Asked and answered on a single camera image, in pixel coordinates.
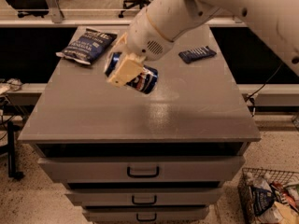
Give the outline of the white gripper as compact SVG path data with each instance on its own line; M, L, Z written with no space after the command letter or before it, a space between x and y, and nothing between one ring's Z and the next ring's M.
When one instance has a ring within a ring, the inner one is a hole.
M174 43L165 39L152 25L144 7L132 20L127 34L124 33L110 50L106 64L107 82L121 87L143 72L145 59L161 59Z

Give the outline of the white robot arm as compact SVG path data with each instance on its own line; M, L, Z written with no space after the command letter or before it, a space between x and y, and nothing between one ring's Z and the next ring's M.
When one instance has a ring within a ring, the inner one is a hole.
M143 62L162 58L187 31L221 10L243 21L299 75L299 0L153 0L142 8L112 52L121 56L107 82L121 87L143 72Z

